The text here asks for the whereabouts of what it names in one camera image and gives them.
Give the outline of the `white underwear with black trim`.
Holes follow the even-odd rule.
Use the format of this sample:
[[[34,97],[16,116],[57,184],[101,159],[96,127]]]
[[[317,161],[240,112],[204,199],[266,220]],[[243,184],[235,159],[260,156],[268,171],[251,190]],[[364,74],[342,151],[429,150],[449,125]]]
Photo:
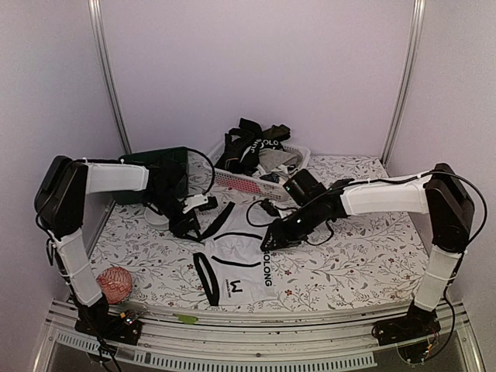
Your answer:
[[[229,214],[205,240],[193,263],[211,306],[241,306],[277,298],[271,255],[260,245],[271,217],[260,207],[229,205]]]

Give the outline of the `left robot arm white sleeves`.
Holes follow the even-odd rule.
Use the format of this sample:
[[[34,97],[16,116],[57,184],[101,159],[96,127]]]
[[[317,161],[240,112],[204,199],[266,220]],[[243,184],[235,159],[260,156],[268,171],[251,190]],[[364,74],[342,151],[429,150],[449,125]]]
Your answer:
[[[92,272],[82,226],[88,195],[115,191],[145,191],[152,187],[159,167],[122,160],[72,160],[54,157],[36,193],[37,226],[48,235],[47,254],[74,302],[84,309],[109,307],[108,299]]]

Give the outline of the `robot arm white sleeves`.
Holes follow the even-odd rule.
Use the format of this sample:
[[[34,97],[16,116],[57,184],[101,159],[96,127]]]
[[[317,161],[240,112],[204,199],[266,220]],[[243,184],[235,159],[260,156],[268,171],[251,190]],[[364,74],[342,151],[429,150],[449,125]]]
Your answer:
[[[109,307],[108,299],[92,272],[82,226],[88,195],[115,191],[145,191],[152,187],[159,167],[122,160],[72,160],[54,157],[36,193],[37,226],[48,235],[47,254],[74,302],[84,309]]]
[[[471,241],[475,205],[447,164],[411,178],[355,183],[342,189],[344,219],[333,223],[339,262],[350,284],[338,305],[407,301],[430,312],[456,275]]]

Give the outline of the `right robot arm white sleeves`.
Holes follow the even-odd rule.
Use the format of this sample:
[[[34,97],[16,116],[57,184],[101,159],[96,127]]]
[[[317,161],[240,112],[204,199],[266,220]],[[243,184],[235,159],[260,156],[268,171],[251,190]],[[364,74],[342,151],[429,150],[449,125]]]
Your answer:
[[[407,301],[430,312],[456,275],[471,241],[475,205],[447,164],[411,178],[355,183],[342,189],[344,219],[333,223],[339,262],[350,284],[338,305]]]

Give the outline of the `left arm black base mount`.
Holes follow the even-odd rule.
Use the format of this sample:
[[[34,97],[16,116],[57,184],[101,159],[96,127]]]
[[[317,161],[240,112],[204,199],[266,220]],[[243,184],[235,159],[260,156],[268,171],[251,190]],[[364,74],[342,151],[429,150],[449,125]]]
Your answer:
[[[104,294],[91,306],[81,304],[77,298],[74,298],[74,304],[78,316],[74,327],[76,331],[131,346],[138,344],[142,322],[135,320],[129,323],[126,320],[127,315],[122,318],[120,315],[110,314],[109,303]]]

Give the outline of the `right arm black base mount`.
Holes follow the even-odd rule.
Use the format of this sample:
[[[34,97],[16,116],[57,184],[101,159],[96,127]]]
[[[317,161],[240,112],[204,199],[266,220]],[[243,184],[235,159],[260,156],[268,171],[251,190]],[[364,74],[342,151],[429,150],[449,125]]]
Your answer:
[[[434,336],[440,329],[435,310],[426,311],[411,303],[405,315],[375,322],[371,335],[384,346]]]

